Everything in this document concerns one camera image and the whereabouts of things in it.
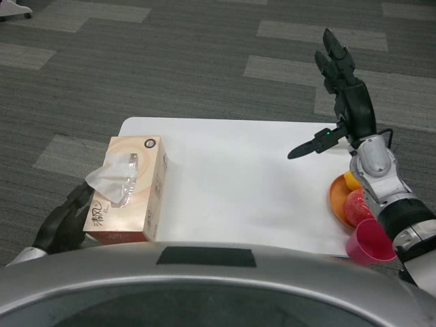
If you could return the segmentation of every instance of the pink cup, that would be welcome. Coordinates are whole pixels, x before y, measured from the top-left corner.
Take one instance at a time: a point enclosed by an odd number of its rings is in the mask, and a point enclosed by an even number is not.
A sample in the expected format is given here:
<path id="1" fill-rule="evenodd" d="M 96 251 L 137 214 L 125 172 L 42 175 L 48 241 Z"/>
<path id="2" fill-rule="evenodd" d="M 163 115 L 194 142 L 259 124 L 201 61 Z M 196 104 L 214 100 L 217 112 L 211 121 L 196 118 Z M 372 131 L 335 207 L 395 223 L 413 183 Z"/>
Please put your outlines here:
<path id="1" fill-rule="evenodd" d="M 360 222 L 345 249 L 348 256 L 358 264 L 376 264 L 396 258 L 392 241 L 375 219 Z"/>

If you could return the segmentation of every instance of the cable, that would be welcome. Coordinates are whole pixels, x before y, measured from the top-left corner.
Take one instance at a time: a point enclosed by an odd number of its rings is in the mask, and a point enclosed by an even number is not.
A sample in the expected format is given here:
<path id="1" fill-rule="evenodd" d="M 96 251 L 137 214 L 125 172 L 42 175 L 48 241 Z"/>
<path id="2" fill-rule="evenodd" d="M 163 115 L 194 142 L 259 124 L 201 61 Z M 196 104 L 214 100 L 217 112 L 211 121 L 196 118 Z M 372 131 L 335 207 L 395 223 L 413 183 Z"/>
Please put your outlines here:
<path id="1" fill-rule="evenodd" d="M 392 138 L 394 136 L 394 130 L 392 128 L 385 128 L 385 129 L 382 129 L 381 131 L 379 131 L 377 134 L 382 135 L 382 134 L 385 134 L 386 132 L 390 132 L 389 140 L 388 140 L 388 148 L 390 149 L 390 147 L 392 145 Z"/>

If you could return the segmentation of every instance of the tissue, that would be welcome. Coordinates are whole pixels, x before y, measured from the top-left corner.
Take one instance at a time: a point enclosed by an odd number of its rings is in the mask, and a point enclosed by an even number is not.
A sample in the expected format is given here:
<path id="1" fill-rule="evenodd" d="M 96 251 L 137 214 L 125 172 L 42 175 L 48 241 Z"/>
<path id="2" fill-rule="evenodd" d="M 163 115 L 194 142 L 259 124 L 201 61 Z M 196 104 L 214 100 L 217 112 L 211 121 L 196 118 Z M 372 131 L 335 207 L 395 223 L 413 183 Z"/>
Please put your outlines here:
<path id="1" fill-rule="evenodd" d="M 106 153 L 103 166 L 90 173 L 89 186 L 120 207 L 129 203 L 138 175 L 138 155 L 135 153 Z"/>

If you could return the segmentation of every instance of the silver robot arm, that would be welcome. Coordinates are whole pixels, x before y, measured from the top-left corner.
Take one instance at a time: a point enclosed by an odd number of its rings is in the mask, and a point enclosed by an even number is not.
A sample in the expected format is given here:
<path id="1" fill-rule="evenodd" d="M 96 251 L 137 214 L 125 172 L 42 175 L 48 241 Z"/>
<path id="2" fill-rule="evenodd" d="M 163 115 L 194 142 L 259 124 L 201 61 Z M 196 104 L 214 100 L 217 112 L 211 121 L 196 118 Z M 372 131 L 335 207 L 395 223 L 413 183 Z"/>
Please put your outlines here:
<path id="1" fill-rule="evenodd" d="M 328 29 L 323 43 L 330 58 L 317 51 L 315 62 L 327 92 L 335 95 L 337 128 L 316 133 L 287 157 L 322 153 L 345 136 L 352 155 L 350 170 L 403 263 L 400 278 L 436 296 L 436 216 L 399 178 L 395 156 L 377 133 L 371 97 L 365 83 L 354 75 L 356 66 L 348 49 Z"/>
<path id="2" fill-rule="evenodd" d="M 350 170 L 404 265 L 401 277 L 436 296 L 436 216 L 399 178 L 395 156 L 380 135 L 355 144 L 349 146 Z"/>

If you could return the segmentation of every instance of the white tabletop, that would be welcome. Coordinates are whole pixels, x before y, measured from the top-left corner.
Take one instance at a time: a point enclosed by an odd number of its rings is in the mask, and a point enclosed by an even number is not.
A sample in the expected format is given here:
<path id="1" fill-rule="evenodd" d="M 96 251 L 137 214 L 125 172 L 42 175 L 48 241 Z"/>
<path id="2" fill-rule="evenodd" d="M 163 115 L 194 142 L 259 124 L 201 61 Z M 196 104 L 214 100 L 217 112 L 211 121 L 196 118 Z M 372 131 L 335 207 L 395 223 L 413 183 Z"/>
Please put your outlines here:
<path id="1" fill-rule="evenodd" d="M 169 158 L 157 240 L 250 243 L 346 255 L 346 230 L 328 204 L 348 170 L 346 141 L 288 160 L 333 124 L 127 119 L 120 136 L 161 136 Z"/>

